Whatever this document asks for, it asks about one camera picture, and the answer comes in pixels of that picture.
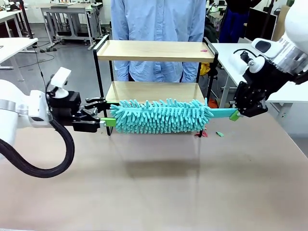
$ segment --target black monitor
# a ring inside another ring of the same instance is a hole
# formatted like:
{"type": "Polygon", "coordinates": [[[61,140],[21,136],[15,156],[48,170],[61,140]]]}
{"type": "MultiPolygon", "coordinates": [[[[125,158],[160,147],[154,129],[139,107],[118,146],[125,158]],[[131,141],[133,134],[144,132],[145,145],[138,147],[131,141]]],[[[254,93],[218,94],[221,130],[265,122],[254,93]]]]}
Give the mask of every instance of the black monitor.
{"type": "MultiPolygon", "coordinates": [[[[250,8],[245,37],[251,41],[260,38],[267,13],[250,8]]],[[[276,26],[277,16],[271,14],[267,23],[263,39],[271,40],[276,26]]]]}

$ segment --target green plastic handle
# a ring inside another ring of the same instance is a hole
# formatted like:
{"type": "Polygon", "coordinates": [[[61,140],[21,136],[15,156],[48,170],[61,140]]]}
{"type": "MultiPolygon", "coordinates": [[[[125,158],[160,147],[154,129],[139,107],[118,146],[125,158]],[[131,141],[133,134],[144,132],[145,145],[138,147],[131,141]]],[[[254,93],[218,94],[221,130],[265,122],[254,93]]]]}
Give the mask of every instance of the green plastic handle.
{"type": "Polygon", "coordinates": [[[116,119],[114,119],[114,118],[101,118],[101,121],[106,122],[106,127],[115,127],[116,126],[116,119]]]}

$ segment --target person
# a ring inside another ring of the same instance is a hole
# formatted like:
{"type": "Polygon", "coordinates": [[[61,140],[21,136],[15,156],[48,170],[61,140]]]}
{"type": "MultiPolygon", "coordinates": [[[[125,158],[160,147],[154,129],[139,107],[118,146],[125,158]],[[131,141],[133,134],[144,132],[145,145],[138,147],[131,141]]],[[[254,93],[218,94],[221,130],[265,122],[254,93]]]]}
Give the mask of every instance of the person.
{"type": "MultiPolygon", "coordinates": [[[[112,0],[115,40],[201,42],[206,0],[112,0]]],[[[115,61],[118,81],[195,82],[198,63],[115,61]]]]}
{"type": "Polygon", "coordinates": [[[244,24],[248,21],[250,7],[257,6],[262,0],[225,0],[228,5],[221,25],[219,42],[238,43],[244,34],[244,24]]]}

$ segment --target table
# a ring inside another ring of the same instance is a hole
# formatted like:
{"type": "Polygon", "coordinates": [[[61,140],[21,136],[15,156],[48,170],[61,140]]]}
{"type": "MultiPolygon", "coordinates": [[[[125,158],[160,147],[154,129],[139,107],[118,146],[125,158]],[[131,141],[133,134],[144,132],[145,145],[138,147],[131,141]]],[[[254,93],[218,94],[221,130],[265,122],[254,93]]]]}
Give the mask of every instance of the table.
{"type": "Polygon", "coordinates": [[[14,55],[38,41],[37,38],[0,38],[0,64],[10,59],[13,67],[0,66],[0,70],[14,69],[18,81],[24,81],[14,55]]]}
{"type": "Polygon", "coordinates": [[[9,29],[7,21],[9,21],[11,19],[14,19],[14,21],[15,21],[15,25],[16,25],[16,28],[17,28],[18,36],[22,37],[21,31],[20,31],[20,28],[19,28],[19,24],[18,24],[18,21],[17,21],[17,15],[19,13],[22,14],[22,11],[10,11],[10,12],[8,12],[8,11],[0,11],[0,23],[3,23],[3,22],[5,23],[6,30],[8,31],[8,34],[9,34],[10,38],[12,37],[12,35],[11,35],[11,32],[10,32],[10,29],[9,29]]]}
{"type": "MultiPolygon", "coordinates": [[[[51,179],[0,161],[0,227],[34,231],[306,231],[308,160],[268,113],[213,119],[192,134],[77,133],[75,159],[51,179]],[[224,133],[221,138],[216,131],[224,133]]],[[[39,167],[64,157],[53,129],[17,131],[39,167]]]]}
{"type": "MultiPolygon", "coordinates": [[[[256,55],[259,55],[260,52],[254,49],[250,43],[213,43],[213,46],[219,52],[219,62],[228,73],[226,87],[224,88],[220,103],[220,107],[224,107],[232,82],[238,86],[241,81],[245,81],[244,77],[236,72],[232,63],[229,61],[229,57],[234,51],[242,48],[249,49],[256,55]]],[[[287,116],[294,103],[308,103],[307,92],[308,82],[301,85],[288,82],[278,92],[271,94],[267,102],[271,103],[279,111],[277,120],[281,121],[287,116]]]]}
{"type": "Polygon", "coordinates": [[[95,39],[102,35],[99,18],[95,15],[93,7],[99,7],[102,3],[66,3],[69,4],[67,8],[52,6],[59,5],[59,3],[45,3],[37,5],[36,8],[41,9],[42,17],[44,19],[45,27],[47,30],[48,38],[50,40],[50,47],[54,46],[60,39],[77,39],[77,40],[90,40],[89,50],[95,45],[95,39]],[[71,35],[59,35],[61,31],[60,25],[66,23],[64,14],[67,16],[68,24],[70,27],[71,35]],[[86,16],[86,23],[88,29],[88,37],[79,36],[78,32],[81,30],[79,15],[84,14],[86,16]]]}

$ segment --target microfiber duster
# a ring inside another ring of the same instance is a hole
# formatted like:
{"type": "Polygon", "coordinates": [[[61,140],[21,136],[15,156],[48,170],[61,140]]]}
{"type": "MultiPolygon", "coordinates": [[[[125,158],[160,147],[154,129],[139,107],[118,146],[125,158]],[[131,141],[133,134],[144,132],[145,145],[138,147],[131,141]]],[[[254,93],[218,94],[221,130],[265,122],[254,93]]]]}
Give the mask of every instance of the microfiber duster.
{"type": "Polygon", "coordinates": [[[167,99],[167,102],[146,101],[144,104],[124,100],[119,106],[112,104],[110,109],[118,132],[154,134],[203,130],[211,118],[231,116],[236,111],[211,109],[206,99],[205,104],[198,100],[183,103],[167,99]]]}

